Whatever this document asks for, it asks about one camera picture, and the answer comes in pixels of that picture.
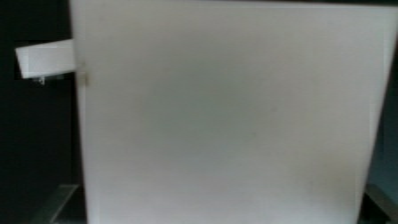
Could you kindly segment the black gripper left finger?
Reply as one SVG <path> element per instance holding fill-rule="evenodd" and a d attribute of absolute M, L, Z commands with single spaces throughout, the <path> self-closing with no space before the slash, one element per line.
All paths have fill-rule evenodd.
<path fill-rule="evenodd" d="M 33 214 L 32 224 L 87 224 L 81 186 L 62 184 Z"/>

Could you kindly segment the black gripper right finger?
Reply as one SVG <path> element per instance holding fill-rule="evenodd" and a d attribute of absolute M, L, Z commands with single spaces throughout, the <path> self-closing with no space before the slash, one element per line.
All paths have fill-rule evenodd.
<path fill-rule="evenodd" d="M 398 204 L 376 185 L 366 186 L 364 215 L 371 224 L 398 224 Z"/>

